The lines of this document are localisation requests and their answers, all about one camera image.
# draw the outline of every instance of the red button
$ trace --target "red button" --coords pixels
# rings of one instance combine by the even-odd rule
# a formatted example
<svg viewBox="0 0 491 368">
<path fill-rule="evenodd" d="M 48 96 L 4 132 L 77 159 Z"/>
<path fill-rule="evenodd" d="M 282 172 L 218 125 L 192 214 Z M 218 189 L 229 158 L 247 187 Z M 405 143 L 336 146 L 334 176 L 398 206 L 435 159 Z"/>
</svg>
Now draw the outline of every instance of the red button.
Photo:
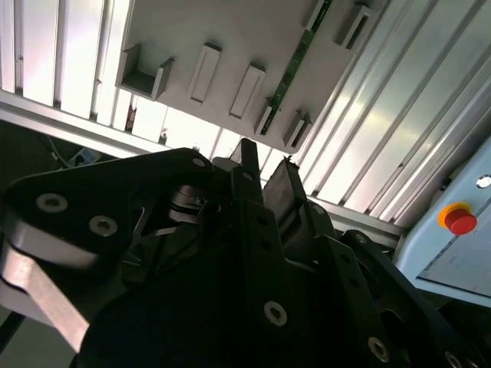
<svg viewBox="0 0 491 368">
<path fill-rule="evenodd" d="M 445 225 L 455 235 L 470 233 L 477 225 L 477 218 L 465 209 L 454 209 L 445 216 Z"/>
</svg>

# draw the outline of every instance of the light blue control box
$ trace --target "light blue control box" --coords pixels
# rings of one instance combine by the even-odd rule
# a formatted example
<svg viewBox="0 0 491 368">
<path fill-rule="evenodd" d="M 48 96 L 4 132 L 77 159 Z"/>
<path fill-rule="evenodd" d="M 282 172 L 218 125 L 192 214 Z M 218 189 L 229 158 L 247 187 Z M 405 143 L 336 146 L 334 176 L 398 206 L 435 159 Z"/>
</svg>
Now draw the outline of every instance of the light blue control box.
<svg viewBox="0 0 491 368">
<path fill-rule="evenodd" d="M 477 218 L 468 234 L 439 225 L 448 206 L 464 202 Z M 407 236 L 396 266 L 416 288 L 491 307 L 491 139 L 488 139 Z"/>
</svg>

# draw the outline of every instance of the gray wall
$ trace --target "gray wall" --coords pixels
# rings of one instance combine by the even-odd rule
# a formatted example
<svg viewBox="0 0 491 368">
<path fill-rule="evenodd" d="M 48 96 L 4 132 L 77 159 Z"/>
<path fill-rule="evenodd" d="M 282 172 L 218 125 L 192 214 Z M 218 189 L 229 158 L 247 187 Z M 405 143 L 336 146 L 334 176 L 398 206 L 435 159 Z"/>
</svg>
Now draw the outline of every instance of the gray wall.
<svg viewBox="0 0 491 368">
<path fill-rule="evenodd" d="M 0 307 L 0 323 L 9 310 Z M 1 368 L 68 368 L 74 351 L 54 329 L 26 318 L 0 355 Z"/>
</svg>

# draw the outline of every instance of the screw head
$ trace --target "screw head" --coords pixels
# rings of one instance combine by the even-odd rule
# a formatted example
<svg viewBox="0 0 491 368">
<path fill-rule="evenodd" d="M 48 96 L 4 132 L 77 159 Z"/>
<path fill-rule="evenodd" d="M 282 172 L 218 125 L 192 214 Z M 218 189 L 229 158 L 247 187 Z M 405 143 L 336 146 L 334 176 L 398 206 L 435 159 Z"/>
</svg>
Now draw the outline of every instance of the screw head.
<svg viewBox="0 0 491 368">
<path fill-rule="evenodd" d="M 104 215 L 94 216 L 89 221 L 89 229 L 94 234 L 106 238 L 117 232 L 117 223 L 111 217 Z"/>
<path fill-rule="evenodd" d="M 460 364 L 460 361 L 450 351 L 445 352 L 445 357 L 447 359 L 448 364 L 450 364 L 452 368 L 462 368 L 462 364 Z"/>
<path fill-rule="evenodd" d="M 356 240 L 361 244 L 367 244 L 367 239 L 362 234 L 356 234 Z"/>
<path fill-rule="evenodd" d="M 479 189 L 484 189 L 487 188 L 488 186 L 491 186 L 491 175 L 483 175 L 480 178 L 478 178 L 476 181 L 476 186 Z"/>
<path fill-rule="evenodd" d="M 45 193 L 36 198 L 36 206 L 47 213 L 59 213 L 67 209 L 68 201 L 59 194 Z"/>
<path fill-rule="evenodd" d="M 243 172 L 242 176 L 244 176 L 247 180 L 252 180 L 252 175 L 249 174 L 248 172 Z"/>
<path fill-rule="evenodd" d="M 193 159 L 193 163 L 199 167 L 205 167 L 206 164 L 202 159 Z"/>
<path fill-rule="evenodd" d="M 324 215 L 324 209 L 320 205 L 314 205 L 314 210 L 319 214 L 319 215 Z"/>
<path fill-rule="evenodd" d="M 276 301 L 267 301 L 264 304 L 264 314 L 269 322 L 278 327 L 285 326 L 288 320 L 286 310 Z"/>
<path fill-rule="evenodd" d="M 390 356 L 389 350 L 385 347 L 384 343 L 377 339 L 376 337 L 368 337 L 368 348 L 371 353 L 375 355 L 377 359 L 379 359 L 382 363 L 389 363 Z"/>
</svg>

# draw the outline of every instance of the cable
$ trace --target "cable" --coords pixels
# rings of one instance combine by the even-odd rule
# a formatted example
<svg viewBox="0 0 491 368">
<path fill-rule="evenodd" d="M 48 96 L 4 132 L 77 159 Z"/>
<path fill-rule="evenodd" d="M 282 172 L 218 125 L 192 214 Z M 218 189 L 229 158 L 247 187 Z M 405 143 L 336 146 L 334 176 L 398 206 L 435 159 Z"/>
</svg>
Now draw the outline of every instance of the cable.
<svg viewBox="0 0 491 368">
<path fill-rule="evenodd" d="M 58 150 L 56 149 L 56 146 L 54 145 L 54 142 L 53 140 L 50 138 L 50 136 L 46 136 L 46 138 L 48 138 L 48 142 L 51 146 L 51 148 L 53 149 L 53 152 L 56 153 L 56 156 L 58 156 L 58 158 L 60 159 L 61 163 L 63 164 L 63 166 L 65 168 L 69 168 L 70 165 L 68 164 L 67 160 L 63 158 L 63 156 L 58 152 Z"/>
</svg>

